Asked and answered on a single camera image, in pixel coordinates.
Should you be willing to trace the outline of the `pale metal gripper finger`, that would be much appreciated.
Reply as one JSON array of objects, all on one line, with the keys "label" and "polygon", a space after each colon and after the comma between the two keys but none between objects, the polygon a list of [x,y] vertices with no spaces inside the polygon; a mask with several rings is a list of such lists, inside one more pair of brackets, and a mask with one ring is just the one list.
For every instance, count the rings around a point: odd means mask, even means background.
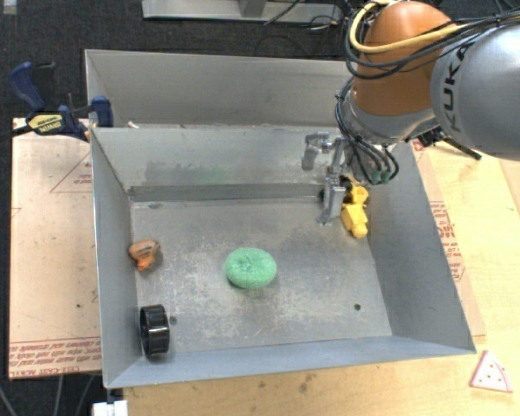
[{"label": "pale metal gripper finger", "polygon": [[322,211],[317,222],[322,225],[329,224],[341,215],[345,186],[339,176],[326,176],[322,189]]},{"label": "pale metal gripper finger", "polygon": [[319,132],[308,134],[305,137],[302,169],[304,171],[311,171],[314,168],[316,157],[321,153],[329,153],[332,149],[333,142],[329,139],[329,133]]}]

